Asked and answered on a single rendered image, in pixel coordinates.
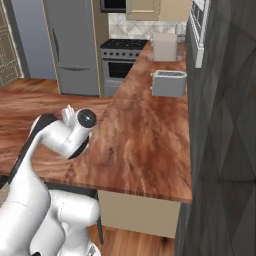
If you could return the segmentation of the black microwave oven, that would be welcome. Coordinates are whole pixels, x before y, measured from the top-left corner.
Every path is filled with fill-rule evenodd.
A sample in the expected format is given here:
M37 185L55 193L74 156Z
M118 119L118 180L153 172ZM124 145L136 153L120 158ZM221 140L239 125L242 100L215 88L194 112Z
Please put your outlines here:
M103 13L125 13L126 0L100 0Z

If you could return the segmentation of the grey toaster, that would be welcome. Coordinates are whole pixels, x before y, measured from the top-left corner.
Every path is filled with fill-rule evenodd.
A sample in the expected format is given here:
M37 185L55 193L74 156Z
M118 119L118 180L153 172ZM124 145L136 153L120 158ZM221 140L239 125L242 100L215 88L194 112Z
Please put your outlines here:
M157 70L151 74L153 96L183 97L185 94L187 73L173 70Z

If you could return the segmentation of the white glass-door cabinet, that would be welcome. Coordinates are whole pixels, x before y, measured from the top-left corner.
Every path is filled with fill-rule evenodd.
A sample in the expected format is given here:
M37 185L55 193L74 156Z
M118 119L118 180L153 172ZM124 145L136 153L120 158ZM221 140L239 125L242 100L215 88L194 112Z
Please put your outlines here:
M202 67L211 0L192 0L188 29L196 68Z

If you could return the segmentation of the beige wall cupboards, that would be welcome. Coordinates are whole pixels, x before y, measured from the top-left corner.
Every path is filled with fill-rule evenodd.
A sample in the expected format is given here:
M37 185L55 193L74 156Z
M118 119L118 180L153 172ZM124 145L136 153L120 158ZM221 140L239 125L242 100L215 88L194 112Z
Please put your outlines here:
M187 21L192 0L126 0L126 19L137 21Z

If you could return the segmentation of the grey stove with oven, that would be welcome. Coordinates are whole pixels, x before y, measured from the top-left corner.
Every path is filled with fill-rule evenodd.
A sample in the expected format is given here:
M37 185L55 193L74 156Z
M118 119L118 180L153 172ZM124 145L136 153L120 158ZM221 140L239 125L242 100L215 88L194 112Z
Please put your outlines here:
M146 44L145 39L108 39L100 46L105 96L115 95Z

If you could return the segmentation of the beige counter base cabinet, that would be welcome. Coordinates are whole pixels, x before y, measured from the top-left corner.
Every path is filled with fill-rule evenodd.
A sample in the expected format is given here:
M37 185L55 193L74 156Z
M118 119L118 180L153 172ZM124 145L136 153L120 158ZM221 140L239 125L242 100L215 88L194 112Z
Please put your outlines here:
M104 226L174 238L179 202L99 190Z

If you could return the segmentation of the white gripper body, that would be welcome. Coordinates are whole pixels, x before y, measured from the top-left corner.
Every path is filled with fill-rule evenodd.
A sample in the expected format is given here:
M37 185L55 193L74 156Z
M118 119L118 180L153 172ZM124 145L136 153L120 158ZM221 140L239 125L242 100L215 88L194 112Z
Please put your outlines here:
M62 110L62 119L67 126L72 126L74 123L75 111L71 105L68 105Z

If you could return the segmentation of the window with lattice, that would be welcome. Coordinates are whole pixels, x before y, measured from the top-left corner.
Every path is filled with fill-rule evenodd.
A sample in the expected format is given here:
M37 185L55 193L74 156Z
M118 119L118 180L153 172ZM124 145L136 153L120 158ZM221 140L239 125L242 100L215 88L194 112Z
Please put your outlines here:
M0 87L23 77L7 8L4 0L0 0Z

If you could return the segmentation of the grey fridge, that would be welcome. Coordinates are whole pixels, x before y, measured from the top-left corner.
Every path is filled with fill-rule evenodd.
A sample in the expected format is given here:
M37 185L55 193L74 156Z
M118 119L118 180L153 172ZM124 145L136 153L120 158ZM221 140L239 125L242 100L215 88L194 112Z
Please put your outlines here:
M43 0L62 94L98 96L91 0Z

